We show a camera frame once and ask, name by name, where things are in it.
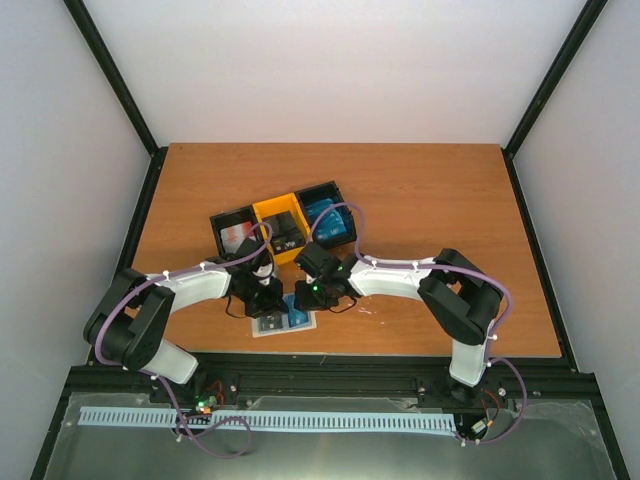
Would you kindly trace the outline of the black vip card stack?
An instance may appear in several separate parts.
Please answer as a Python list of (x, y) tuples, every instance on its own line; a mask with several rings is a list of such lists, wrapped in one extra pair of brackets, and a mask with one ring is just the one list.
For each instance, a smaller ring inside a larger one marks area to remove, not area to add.
[(272, 229), (271, 246), (275, 254), (281, 254), (305, 243), (302, 230), (290, 211), (280, 212), (263, 219)]

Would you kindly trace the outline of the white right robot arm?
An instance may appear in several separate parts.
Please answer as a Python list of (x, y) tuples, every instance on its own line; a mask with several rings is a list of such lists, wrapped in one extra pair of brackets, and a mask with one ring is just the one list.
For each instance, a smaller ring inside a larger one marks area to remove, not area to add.
[(343, 298), (356, 303), (373, 296), (420, 301), (452, 340), (451, 382), (467, 388), (480, 384), (488, 366), (490, 330), (505, 293), (458, 251), (444, 249), (420, 260), (355, 253), (340, 259), (310, 243), (294, 263), (306, 274), (295, 283), (296, 309), (336, 312)]

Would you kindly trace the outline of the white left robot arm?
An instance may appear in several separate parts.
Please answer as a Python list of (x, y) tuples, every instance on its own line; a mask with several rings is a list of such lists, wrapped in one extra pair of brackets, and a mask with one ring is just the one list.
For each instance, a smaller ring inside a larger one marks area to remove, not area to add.
[(289, 311), (265, 244), (247, 238), (234, 253), (174, 272), (121, 271), (87, 321), (83, 337), (99, 362), (163, 377), (184, 401), (197, 402), (207, 393), (208, 378), (197, 370), (192, 354), (164, 338), (166, 326), (181, 309), (232, 297), (243, 303), (250, 318)]

